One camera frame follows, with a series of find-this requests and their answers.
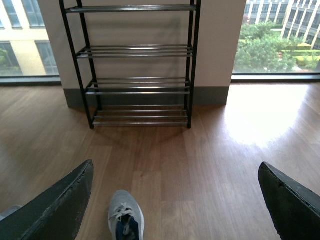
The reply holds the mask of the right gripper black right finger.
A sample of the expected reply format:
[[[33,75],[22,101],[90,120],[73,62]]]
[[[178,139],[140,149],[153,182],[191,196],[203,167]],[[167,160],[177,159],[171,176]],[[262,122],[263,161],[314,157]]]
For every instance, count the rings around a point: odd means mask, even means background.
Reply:
[[[274,227],[282,240],[320,238],[320,196],[271,164],[262,162],[258,181]]]

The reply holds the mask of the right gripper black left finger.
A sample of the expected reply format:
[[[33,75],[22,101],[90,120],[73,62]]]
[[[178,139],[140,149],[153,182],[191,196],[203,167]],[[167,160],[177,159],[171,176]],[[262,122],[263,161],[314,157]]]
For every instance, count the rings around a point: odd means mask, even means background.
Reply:
[[[2,240],[74,240],[90,200],[94,165],[88,159],[0,221]]]

